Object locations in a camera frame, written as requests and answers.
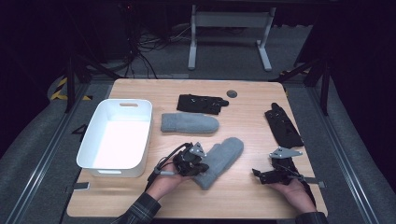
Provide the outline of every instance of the table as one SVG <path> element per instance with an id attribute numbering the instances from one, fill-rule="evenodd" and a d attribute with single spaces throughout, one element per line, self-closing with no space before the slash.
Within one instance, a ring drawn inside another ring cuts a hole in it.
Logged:
<path id="1" fill-rule="evenodd" d="M 237 92 L 229 98 L 228 90 Z M 230 102 L 214 116 L 219 129 L 212 134 L 162 133 L 162 113 L 176 113 L 180 94 L 218 96 Z M 82 170 L 78 182 L 90 182 L 86 190 L 75 190 L 67 208 L 71 217 L 117 217 L 143 192 L 147 178 L 160 158 L 186 142 L 200 142 L 207 152 L 229 137 L 244 142 L 244 152 L 209 190 L 192 180 L 160 200 L 156 217 L 166 218 L 292 218 L 297 212 L 281 194 L 262 185 L 251 171 L 271 171 L 269 153 L 277 147 L 264 112 L 271 103 L 284 108 L 295 124 L 287 96 L 279 83 L 216 80 L 118 79 L 109 98 L 147 99 L 153 105 L 153 121 L 145 172 L 137 178 L 94 177 Z M 302 175 L 314 177 L 304 147 L 293 161 Z M 318 185 L 311 185 L 318 210 L 327 214 Z"/>

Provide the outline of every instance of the white plastic bin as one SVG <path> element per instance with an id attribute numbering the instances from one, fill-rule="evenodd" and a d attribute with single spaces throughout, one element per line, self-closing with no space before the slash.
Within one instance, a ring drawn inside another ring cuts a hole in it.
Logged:
<path id="1" fill-rule="evenodd" d="M 93 113 L 77 164 L 94 176 L 143 174 L 151 133 L 152 104 L 139 99 L 107 99 Z"/>

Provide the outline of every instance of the gray carpet floor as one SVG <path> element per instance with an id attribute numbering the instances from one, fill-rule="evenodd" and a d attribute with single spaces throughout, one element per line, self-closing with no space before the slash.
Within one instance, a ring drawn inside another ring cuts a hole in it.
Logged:
<path id="1" fill-rule="evenodd" d="M 260 39 L 261 34 L 258 30 L 247 29 L 238 35 L 222 30 L 201 32 L 196 69 L 193 71 L 187 68 L 188 39 L 144 55 L 158 78 L 266 81 L 278 77 L 283 70 L 293 68 L 309 31 L 310 27 L 272 29 L 266 44 L 272 72 L 264 72 L 255 47 L 255 40 Z M 131 68 L 134 72 L 129 69 L 127 77 L 153 78 L 152 72 L 140 59 L 135 59 Z M 303 75 L 294 77 L 286 81 L 284 87 L 316 177 L 326 184 L 326 188 L 321 190 L 329 211 L 329 222 L 396 223 L 396 196 L 361 141 L 336 88 L 331 82 L 329 116 L 325 117 L 318 109 L 320 85 L 306 88 L 303 78 Z M 54 80 L 49 88 L 49 96 L 59 79 Z M 7 223 L 7 220 L 14 221 L 10 223 L 109 223 L 114 219 L 75 218 L 64 212 L 70 196 L 66 188 L 75 183 L 79 173 L 76 156 L 80 135 L 72 132 L 89 123 L 97 105 L 107 98 L 111 85 L 112 81 L 102 75 L 94 76 L 87 85 L 77 83 L 80 94 L 91 95 L 92 100 L 78 102 L 69 114 L 64 113 L 66 101 L 52 100 L 22 131 L 0 160 L 0 223 Z M 343 155 L 359 185 L 351 182 L 350 173 L 347 174 L 343 168 L 345 161 L 340 161 Z M 36 180 L 36 188 L 27 192 L 29 180 L 37 176 L 42 178 Z M 354 193 L 356 187 L 361 188 L 364 194 Z M 277 222 L 293 223 L 292 220 Z"/>

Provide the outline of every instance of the plaid sleeve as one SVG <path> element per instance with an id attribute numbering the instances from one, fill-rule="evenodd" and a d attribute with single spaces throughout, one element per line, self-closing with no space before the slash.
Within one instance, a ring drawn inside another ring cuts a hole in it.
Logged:
<path id="1" fill-rule="evenodd" d="M 112 224 L 149 224 L 160 210 L 160 204 L 146 192 L 129 207 L 129 209 Z"/>

